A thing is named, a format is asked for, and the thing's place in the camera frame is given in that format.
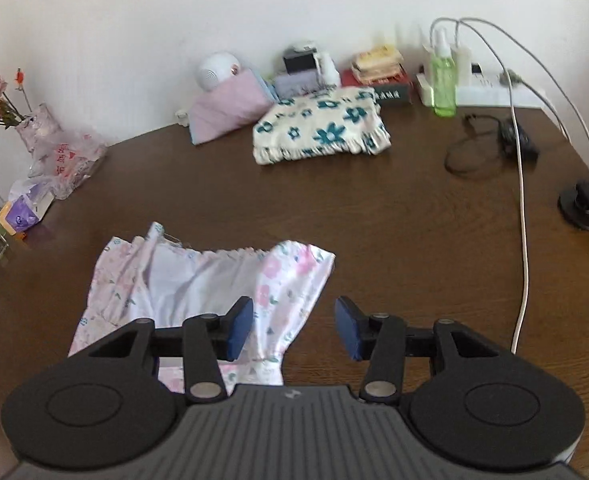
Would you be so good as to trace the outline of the small black box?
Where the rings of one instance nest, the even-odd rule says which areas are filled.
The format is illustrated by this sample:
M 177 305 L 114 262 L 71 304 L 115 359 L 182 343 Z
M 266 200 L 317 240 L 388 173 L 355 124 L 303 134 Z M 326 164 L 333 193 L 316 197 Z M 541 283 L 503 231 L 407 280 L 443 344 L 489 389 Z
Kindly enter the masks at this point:
M 319 69 L 316 47 L 305 47 L 303 49 L 291 47 L 282 54 L 282 60 L 287 74 Z

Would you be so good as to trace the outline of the purple tissue pack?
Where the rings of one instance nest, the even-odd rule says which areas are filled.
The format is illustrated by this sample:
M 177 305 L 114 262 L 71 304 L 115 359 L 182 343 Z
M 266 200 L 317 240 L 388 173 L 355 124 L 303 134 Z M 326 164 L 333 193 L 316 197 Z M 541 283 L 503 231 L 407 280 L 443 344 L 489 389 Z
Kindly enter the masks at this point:
M 17 180 L 10 188 L 8 200 L 0 208 L 0 225 L 9 235 L 23 233 L 43 220 L 54 201 L 49 178 Z

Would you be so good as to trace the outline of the small white bottle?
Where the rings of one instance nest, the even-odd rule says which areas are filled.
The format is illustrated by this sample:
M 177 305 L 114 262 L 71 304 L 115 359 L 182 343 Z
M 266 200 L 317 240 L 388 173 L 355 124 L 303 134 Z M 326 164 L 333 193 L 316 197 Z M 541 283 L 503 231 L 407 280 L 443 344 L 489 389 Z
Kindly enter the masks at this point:
M 340 73 L 328 52 L 319 53 L 319 69 L 325 87 L 339 88 L 341 86 Z

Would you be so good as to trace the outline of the green spray bottle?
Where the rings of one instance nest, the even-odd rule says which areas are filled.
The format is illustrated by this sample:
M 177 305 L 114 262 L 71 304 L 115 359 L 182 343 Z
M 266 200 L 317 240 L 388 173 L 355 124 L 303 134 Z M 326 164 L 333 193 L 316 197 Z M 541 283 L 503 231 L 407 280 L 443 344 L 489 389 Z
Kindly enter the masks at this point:
M 440 28 L 436 32 L 432 56 L 433 110 L 439 117 L 456 115 L 457 70 L 447 32 Z

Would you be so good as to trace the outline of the teal flower folded cloth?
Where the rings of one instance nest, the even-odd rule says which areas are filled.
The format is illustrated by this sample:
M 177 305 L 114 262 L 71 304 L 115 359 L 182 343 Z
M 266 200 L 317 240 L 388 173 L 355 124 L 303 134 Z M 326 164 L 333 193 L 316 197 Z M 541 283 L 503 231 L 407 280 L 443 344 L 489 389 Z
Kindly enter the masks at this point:
M 372 87 L 280 100 L 253 127 L 253 157 L 259 165 L 338 153 L 377 155 L 390 146 Z

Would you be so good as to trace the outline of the white power strip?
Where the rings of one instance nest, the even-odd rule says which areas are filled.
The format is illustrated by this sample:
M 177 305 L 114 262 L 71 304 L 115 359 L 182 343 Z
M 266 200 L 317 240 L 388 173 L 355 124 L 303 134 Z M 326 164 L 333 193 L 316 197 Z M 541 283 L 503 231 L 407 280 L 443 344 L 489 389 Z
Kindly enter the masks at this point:
M 456 89 L 456 102 L 462 107 L 515 107 L 542 108 L 545 95 L 542 90 L 531 89 L 524 82 L 513 81 L 513 99 L 509 99 L 508 85 L 503 84 L 503 73 L 485 73 L 473 64 L 468 84 Z

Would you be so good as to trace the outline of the clear printed plastic bag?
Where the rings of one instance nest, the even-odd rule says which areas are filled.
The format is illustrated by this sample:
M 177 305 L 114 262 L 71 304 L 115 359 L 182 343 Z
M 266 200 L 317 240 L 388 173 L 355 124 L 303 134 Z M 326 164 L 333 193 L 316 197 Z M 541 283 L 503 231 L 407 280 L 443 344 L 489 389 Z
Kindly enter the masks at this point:
M 107 155 L 108 146 L 96 134 L 58 129 L 37 136 L 28 176 L 46 183 L 56 200 L 65 200 Z

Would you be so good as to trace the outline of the stack of snack packets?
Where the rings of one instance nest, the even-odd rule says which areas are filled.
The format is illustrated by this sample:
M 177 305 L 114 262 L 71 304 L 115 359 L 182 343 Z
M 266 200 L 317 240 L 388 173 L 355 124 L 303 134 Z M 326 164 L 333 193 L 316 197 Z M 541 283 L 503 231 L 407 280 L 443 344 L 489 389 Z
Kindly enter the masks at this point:
M 384 44 L 355 55 L 352 74 L 361 84 L 393 78 L 402 73 L 403 55 L 392 44 Z

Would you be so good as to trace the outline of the white socket adapter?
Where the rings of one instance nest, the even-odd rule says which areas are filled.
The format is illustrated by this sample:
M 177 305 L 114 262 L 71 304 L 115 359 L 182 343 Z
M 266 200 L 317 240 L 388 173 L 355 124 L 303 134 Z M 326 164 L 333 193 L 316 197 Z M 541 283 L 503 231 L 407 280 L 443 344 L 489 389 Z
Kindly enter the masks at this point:
M 183 127 L 188 127 L 189 126 L 189 116 L 188 116 L 188 111 L 187 110 L 178 110 L 175 113 L 175 117 L 176 117 L 176 122 L 183 126 Z

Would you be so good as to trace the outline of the folded pink towel cloth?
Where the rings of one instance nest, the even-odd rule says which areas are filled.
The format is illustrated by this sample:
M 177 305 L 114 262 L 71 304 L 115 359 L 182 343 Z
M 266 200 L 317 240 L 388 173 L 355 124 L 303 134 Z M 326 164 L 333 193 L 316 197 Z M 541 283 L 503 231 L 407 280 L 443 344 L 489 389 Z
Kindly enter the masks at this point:
M 270 86 L 254 70 L 242 70 L 203 93 L 188 110 L 188 129 L 194 145 L 214 141 L 256 122 L 277 102 Z

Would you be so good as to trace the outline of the pink floral ruffled garment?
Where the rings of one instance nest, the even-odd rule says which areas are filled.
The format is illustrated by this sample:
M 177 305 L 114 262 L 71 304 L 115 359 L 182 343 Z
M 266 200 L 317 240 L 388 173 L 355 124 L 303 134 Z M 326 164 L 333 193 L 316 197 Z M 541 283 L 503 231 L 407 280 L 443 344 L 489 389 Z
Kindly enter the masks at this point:
M 95 264 L 87 304 L 70 351 L 76 353 L 136 318 L 175 327 L 199 314 L 223 315 L 237 299 L 253 301 L 251 332 L 240 356 L 221 362 L 228 390 L 280 386 L 282 361 L 323 292 L 335 256 L 285 240 L 270 250 L 198 250 L 166 237 L 154 222 L 133 240 L 113 237 Z

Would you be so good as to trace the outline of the white wall charger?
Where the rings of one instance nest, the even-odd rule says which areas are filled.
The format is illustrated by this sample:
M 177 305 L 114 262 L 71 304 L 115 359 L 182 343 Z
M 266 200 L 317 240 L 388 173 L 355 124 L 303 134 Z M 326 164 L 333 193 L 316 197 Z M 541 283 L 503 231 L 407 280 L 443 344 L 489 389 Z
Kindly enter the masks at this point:
M 471 51 L 465 46 L 457 47 L 456 44 L 452 44 L 451 53 L 457 70 L 457 85 L 459 87 L 470 86 L 473 82 Z M 424 44 L 424 75 L 429 84 L 432 84 L 432 58 L 434 54 L 435 50 L 430 44 Z

